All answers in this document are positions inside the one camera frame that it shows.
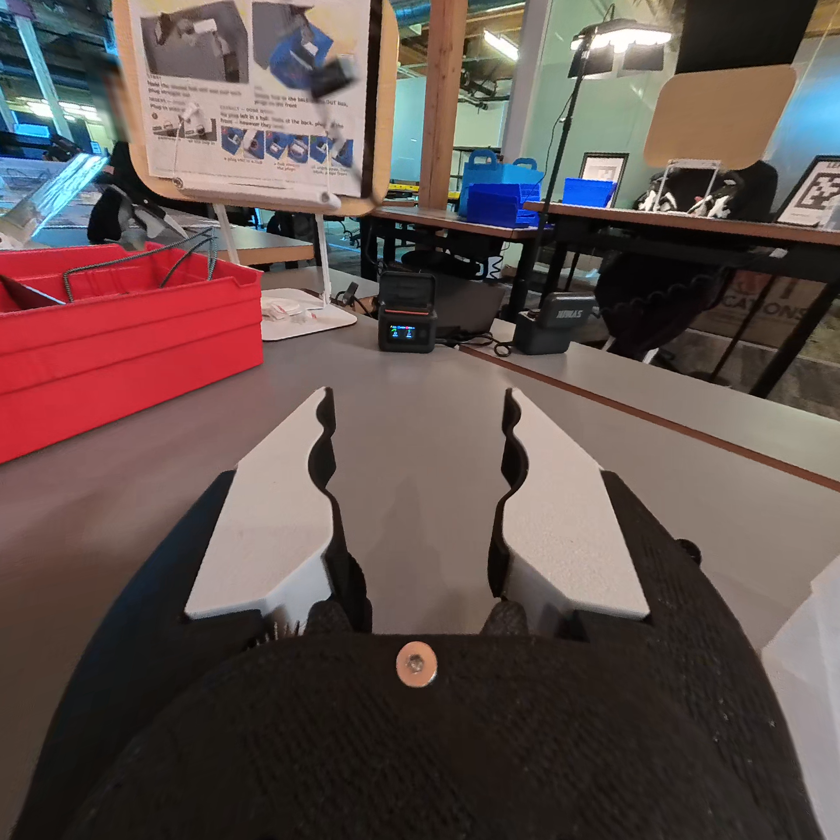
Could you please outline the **stack of dark blue bins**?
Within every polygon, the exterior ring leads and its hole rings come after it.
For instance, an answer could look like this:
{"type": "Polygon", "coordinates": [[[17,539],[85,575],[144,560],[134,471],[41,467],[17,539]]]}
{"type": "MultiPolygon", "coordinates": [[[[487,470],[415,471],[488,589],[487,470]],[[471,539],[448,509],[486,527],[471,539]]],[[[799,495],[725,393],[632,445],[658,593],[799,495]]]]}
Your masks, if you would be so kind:
{"type": "Polygon", "coordinates": [[[528,202],[538,202],[540,185],[531,183],[480,183],[468,188],[466,221],[500,228],[536,228],[539,212],[528,210],[528,202]]]}

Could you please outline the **black white handheld device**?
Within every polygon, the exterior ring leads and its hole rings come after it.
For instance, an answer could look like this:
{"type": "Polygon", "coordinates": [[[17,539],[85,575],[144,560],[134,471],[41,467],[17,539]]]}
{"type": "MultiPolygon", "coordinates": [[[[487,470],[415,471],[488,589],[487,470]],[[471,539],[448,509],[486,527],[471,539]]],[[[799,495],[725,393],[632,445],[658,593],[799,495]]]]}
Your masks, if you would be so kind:
{"type": "Polygon", "coordinates": [[[680,170],[654,174],[647,184],[646,191],[634,202],[632,209],[644,213],[678,214],[684,210],[676,195],[679,186],[680,170]]]}
{"type": "Polygon", "coordinates": [[[688,215],[765,224],[772,221],[772,204],[779,175],[766,161],[728,171],[718,188],[688,210],[688,215]]]}

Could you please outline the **clear acrylic sheet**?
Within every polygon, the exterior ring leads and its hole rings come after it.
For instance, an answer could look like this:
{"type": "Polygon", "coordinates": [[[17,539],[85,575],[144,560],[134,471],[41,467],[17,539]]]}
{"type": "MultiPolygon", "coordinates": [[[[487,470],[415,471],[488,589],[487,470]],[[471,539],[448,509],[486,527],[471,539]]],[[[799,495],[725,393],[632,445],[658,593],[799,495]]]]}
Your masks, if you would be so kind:
{"type": "Polygon", "coordinates": [[[109,159],[77,154],[68,162],[1,158],[1,216],[35,235],[94,184],[109,159]]]}

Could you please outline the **tan rounded board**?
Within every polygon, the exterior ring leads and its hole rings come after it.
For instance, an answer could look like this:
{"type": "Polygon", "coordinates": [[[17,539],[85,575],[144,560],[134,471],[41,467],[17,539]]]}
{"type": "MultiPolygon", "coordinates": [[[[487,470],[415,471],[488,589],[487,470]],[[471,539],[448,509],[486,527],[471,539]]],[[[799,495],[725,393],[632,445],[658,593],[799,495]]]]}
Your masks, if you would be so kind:
{"type": "Polygon", "coordinates": [[[718,161],[741,170],[763,158],[796,83],[790,65],[679,73],[661,88],[645,163],[718,161]]]}

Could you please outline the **large framed marker tag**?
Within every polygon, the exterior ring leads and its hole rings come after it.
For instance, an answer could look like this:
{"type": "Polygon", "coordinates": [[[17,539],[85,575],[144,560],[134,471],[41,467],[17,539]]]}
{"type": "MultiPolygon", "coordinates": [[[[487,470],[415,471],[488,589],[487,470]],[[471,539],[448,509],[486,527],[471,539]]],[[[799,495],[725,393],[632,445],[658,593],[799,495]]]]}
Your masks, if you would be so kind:
{"type": "Polygon", "coordinates": [[[825,228],[838,207],[839,156],[817,155],[782,201],[774,222],[781,225],[825,228]]]}

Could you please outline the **blue plastic bin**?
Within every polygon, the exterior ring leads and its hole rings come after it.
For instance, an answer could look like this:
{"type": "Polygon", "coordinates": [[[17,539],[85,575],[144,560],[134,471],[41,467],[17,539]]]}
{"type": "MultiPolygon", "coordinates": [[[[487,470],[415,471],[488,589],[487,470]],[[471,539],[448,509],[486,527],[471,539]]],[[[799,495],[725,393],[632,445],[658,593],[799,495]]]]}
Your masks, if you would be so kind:
{"type": "Polygon", "coordinates": [[[563,184],[562,204],[608,208],[612,206],[616,189],[614,181],[567,177],[563,184]]]}

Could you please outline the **light blue handled tote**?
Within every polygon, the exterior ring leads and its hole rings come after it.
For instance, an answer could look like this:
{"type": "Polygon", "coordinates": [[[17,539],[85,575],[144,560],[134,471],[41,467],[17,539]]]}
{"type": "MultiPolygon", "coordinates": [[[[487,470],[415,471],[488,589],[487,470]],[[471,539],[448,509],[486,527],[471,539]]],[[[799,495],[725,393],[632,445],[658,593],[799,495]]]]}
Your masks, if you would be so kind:
{"type": "Polygon", "coordinates": [[[466,217],[469,189],[474,184],[541,184],[544,172],[531,158],[503,163],[492,149],[473,150],[464,164],[458,198],[458,215],[466,217]]]}

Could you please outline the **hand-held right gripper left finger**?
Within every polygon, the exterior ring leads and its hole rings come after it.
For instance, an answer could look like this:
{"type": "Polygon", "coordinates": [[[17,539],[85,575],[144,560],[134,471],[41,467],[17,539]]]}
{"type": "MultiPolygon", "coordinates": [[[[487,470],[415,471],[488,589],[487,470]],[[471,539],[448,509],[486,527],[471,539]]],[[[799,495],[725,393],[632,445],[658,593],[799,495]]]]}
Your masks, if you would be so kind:
{"type": "Polygon", "coordinates": [[[352,629],[369,633],[372,607],[350,554],[339,503],[333,390],[318,388],[243,457],[213,527],[185,615],[257,611],[303,629],[311,608],[333,600],[352,629]]]}

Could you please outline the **wooden instruction board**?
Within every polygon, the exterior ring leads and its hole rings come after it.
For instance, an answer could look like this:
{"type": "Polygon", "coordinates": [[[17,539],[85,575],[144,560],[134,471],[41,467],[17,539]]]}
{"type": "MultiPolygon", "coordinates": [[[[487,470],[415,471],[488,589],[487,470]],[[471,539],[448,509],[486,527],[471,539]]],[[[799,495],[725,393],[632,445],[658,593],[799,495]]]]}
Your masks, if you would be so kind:
{"type": "Polygon", "coordinates": [[[390,179],[399,34],[390,2],[114,2],[143,182],[173,198],[323,216],[375,208],[351,163],[390,179]],[[329,100],[349,140],[332,150],[309,75],[354,59],[360,82],[329,100]],[[379,96],[374,166],[362,160],[365,90],[379,96]]]}

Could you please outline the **clear acrylic stand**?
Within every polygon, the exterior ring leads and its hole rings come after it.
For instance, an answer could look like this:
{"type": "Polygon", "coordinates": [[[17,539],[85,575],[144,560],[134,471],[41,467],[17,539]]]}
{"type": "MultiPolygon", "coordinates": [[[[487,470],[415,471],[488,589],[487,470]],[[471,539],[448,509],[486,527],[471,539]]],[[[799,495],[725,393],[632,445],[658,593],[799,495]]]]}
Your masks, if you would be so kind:
{"type": "Polygon", "coordinates": [[[719,161],[679,159],[669,162],[660,185],[659,212],[691,212],[713,192],[719,174],[719,161]]]}

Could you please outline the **grey charger case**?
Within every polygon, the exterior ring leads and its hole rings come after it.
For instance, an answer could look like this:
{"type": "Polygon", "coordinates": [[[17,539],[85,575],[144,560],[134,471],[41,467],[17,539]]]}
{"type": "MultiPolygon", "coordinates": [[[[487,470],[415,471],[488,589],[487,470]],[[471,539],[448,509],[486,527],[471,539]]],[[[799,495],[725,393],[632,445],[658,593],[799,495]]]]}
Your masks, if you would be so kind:
{"type": "Polygon", "coordinates": [[[585,324],[596,303],[593,293],[549,294],[539,308],[522,310],[515,321],[512,348],[523,354],[562,354],[572,333],[585,324]]]}

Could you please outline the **white board stand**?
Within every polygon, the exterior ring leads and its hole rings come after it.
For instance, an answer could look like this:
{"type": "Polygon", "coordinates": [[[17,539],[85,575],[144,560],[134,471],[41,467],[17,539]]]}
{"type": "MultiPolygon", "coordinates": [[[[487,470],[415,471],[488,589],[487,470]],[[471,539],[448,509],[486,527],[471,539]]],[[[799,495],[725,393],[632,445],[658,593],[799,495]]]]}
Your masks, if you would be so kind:
{"type": "MultiPolygon", "coordinates": [[[[323,217],[316,216],[318,224],[318,236],[321,245],[322,257],[322,294],[319,304],[322,306],[321,310],[317,312],[317,318],[309,320],[304,323],[271,323],[264,322],[261,314],[260,299],[266,296],[259,290],[258,280],[248,280],[244,285],[237,283],[236,276],[227,277],[224,282],[233,285],[236,289],[236,302],[243,302],[245,304],[247,324],[252,327],[258,326],[261,334],[261,339],[264,342],[280,342],[304,336],[309,336],[315,333],[323,333],[331,330],[342,329],[349,327],[356,322],[356,316],[350,312],[339,309],[331,303],[331,279],[329,272],[329,264],[327,259],[326,245],[323,236],[323,217]]],[[[300,290],[280,290],[269,294],[266,297],[271,298],[296,298],[298,300],[307,300],[316,302],[315,297],[307,296],[300,290]]]]}

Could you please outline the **black grey device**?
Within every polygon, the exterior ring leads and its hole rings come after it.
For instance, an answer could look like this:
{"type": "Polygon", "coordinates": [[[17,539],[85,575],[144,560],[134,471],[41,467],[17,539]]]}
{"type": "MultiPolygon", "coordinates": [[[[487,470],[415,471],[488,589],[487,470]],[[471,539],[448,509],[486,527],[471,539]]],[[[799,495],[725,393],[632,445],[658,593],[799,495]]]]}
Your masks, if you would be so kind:
{"type": "Polygon", "coordinates": [[[208,228],[219,228],[219,222],[205,204],[109,184],[99,187],[87,222],[87,242],[132,251],[149,243],[174,243],[208,228]]]}

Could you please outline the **grey desk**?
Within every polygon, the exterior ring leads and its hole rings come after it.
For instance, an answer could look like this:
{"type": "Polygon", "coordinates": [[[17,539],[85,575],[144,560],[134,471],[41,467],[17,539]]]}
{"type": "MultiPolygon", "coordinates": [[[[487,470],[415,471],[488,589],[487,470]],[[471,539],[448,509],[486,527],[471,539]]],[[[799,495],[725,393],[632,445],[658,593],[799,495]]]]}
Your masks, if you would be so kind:
{"type": "MultiPolygon", "coordinates": [[[[168,211],[167,214],[175,220],[176,226],[185,231],[187,236],[195,235],[189,245],[195,242],[202,243],[204,239],[210,238],[217,246],[219,258],[228,258],[226,239],[216,219],[174,210],[168,211]]],[[[303,263],[315,259],[313,244],[305,240],[237,225],[230,226],[230,233],[239,264],[244,266],[303,263]]]]}

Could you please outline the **small framed marker tag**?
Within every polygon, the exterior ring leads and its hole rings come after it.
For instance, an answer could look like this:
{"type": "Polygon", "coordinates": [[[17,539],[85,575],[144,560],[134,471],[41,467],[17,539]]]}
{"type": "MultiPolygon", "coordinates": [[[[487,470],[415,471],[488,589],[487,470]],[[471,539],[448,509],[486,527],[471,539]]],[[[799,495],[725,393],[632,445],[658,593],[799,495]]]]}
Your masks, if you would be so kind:
{"type": "Polygon", "coordinates": [[[627,152],[586,152],[583,155],[579,177],[587,181],[611,182],[614,184],[609,206],[612,206],[622,184],[627,168],[627,152]]]}

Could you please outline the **wooden post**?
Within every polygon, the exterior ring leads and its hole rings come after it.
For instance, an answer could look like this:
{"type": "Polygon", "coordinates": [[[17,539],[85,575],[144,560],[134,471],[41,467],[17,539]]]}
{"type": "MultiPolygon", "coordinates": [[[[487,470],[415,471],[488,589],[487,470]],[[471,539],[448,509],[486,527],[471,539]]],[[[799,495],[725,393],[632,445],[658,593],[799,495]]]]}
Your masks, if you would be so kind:
{"type": "Polygon", "coordinates": [[[427,74],[418,205],[446,209],[463,65],[467,1],[433,1],[427,39],[427,74]]]}

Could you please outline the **studio light on stand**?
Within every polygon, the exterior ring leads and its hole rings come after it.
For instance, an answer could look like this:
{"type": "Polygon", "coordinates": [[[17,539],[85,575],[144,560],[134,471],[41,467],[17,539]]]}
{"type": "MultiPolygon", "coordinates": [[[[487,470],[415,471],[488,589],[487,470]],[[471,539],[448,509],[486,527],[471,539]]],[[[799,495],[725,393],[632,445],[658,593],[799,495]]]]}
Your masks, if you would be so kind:
{"type": "Polygon", "coordinates": [[[560,2],[559,22],[573,51],[544,64],[532,96],[529,138],[548,141],[542,206],[559,201],[564,181],[579,173],[584,153],[630,151],[644,168],[642,146],[665,83],[672,32],[665,24],[613,17],[594,2],[560,2]]]}

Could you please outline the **red plastic bin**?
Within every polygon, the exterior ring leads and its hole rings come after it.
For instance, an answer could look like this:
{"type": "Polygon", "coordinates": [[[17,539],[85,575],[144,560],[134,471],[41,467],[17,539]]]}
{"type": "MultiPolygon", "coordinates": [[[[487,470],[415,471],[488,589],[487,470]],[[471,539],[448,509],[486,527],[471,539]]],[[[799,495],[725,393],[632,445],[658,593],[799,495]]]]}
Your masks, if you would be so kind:
{"type": "Polygon", "coordinates": [[[225,283],[262,273],[185,246],[3,251],[2,277],[46,294],[22,309],[2,289],[1,462],[29,455],[255,368],[258,326],[225,283]]]}

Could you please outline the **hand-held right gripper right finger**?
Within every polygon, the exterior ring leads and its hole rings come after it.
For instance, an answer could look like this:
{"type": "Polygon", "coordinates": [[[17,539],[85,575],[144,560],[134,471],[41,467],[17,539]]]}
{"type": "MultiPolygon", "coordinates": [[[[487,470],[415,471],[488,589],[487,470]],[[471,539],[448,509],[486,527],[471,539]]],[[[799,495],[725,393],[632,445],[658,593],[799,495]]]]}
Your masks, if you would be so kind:
{"type": "Polygon", "coordinates": [[[598,462],[515,387],[501,430],[508,490],[491,531],[491,593],[519,604],[529,624],[577,611],[644,620],[648,601],[598,462]]]}

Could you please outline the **black office chair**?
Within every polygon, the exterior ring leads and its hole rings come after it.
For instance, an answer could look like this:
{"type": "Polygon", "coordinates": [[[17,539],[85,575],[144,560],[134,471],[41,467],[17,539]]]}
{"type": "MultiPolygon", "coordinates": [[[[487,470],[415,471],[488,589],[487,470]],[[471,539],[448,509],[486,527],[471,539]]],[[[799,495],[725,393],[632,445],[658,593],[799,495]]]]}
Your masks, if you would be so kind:
{"type": "Polygon", "coordinates": [[[605,257],[595,284],[612,339],[607,352],[641,361],[712,308],[731,278],[728,268],[632,253],[605,257]]]}

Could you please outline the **black charger case orange stripe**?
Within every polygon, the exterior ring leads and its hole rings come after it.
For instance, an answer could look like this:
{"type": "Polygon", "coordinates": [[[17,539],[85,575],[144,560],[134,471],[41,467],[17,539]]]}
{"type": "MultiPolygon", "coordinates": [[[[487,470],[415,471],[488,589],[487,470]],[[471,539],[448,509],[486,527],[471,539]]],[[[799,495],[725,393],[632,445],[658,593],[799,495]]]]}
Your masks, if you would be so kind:
{"type": "Polygon", "coordinates": [[[436,279],[424,273],[385,271],[379,279],[379,350],[429,354],[437,339],[436,279]]]}

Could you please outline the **brown edged desk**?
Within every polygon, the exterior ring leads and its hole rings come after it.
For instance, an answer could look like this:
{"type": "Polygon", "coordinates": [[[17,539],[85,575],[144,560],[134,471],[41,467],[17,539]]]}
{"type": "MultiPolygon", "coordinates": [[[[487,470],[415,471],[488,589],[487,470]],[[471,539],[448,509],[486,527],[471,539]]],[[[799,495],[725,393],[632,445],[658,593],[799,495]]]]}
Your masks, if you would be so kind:
{"type": "Polygon", "coordinates": [[[839,292],[839,233],[810,227],[548,205],[554,253],[542,294],[555,292],[568,253],[634,253],[713,266],[730,279],[737,270],[823,284],[749,393],[768,398],[831,309],[839,292]]]}
{"type": "Polygon", "coordinates": [[[381,206],[360,218],[362,277],[375,280],[381,260],[388,266],[394,264],[400,243],[447,254],[482,268],[489,267],[491,258],[502,257],[505,245],[519,245],[521,254],[504,318],[514,320],[519,311],[528,307],[529,282],[541,245],[536,227],[475,224],[454,211],[381,206]]]}

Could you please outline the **clear plastic bin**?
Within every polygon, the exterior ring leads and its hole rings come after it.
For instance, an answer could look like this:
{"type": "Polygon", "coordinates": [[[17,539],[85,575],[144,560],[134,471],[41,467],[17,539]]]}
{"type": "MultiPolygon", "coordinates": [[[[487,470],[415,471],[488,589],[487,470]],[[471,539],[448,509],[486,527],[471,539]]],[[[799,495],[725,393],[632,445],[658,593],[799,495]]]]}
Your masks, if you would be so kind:
{"type": "Polygon", "coordinates": [[[762,651],[816,820],[839,838],[839,559],[762,651]]]}

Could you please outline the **black wall panel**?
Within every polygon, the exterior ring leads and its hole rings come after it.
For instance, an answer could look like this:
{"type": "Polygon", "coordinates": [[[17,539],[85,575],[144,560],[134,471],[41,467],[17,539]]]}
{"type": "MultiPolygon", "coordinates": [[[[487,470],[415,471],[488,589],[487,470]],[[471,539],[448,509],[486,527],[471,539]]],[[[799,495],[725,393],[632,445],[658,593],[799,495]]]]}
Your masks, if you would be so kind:
{"type": "Polygon", "coordinates": [[[677,75],[789,66],[816,1],[686,1],[677,75]]]}

